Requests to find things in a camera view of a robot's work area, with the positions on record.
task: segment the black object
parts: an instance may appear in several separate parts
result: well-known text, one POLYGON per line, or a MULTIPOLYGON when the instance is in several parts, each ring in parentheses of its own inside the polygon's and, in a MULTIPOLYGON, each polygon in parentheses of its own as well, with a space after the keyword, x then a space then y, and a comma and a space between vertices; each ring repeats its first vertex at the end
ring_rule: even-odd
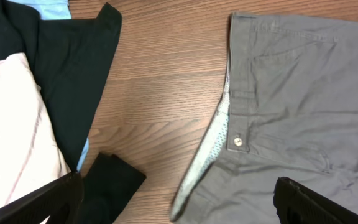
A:
POLYGON ((77 223, 83 199, 81 175, 72 172, 0 208, 0 224, 77 223))
POLYGON ((84 178, 81 224, 111 224, 146 176, 118 158, 99 154, 84 178))
POLYGON ((281 224, 358 224, 357 214, 288 177, 277 180, 273 203, 281 224))
POLYGON ((42 21, 35 9, 0 0, 0 60, 26 54, 71 170, 99 105, 121 21, 108 3, 95 19, 42 21))

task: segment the white fabric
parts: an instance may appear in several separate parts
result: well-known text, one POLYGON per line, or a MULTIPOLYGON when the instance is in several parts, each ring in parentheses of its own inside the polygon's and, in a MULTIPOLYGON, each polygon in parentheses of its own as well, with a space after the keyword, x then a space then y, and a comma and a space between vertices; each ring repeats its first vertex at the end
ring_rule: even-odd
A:
POLYGON ((0 61, 0 208, 67 174, 25 54, 0 61))

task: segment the blue cloth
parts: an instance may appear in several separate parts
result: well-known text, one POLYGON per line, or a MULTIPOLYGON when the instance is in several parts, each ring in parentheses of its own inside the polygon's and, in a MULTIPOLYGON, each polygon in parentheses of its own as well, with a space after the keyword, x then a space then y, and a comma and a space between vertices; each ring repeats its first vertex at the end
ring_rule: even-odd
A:
MULTIPOLYGON (((25 4, 33 7, 40 13, 43 20, 54 19, 71 19, 70 11, 68 10, 68 0, 8 0, 11 2, 25 4)), ((90 149, 90 140, 86 138, 84 148, 81 153, 80 160, 77 164, 77 170, 81 170, 85 157, 90 149)))

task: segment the black garment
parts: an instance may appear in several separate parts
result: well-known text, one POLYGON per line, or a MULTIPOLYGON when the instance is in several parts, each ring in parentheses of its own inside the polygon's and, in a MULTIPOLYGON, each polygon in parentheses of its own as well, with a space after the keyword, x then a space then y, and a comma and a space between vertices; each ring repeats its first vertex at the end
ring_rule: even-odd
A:
POLYGON ((76 170, 121 29, 105 4, 95 19, 42 21, 31 7, 0 0, 0 60, 25 52, 58 147, 76 170))
POLYGON ((146 176, 118 158, 99 154, 84 178, 80 224, 111 224, 146 176))

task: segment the wooden table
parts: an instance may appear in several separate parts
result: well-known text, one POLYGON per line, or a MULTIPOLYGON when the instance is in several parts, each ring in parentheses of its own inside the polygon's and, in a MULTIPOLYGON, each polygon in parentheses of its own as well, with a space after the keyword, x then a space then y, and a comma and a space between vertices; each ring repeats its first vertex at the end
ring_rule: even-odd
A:
MULTIPOLYGON (((89 134, 82 173, 98 152, 147 174, 115 223, 170 223, 170 205, 221 96, 229 16, 304 14, 358 21, 358 0, 115 0, 121 39, 89 134)), ((73 18, 104 1, 72 0, 73 18)))

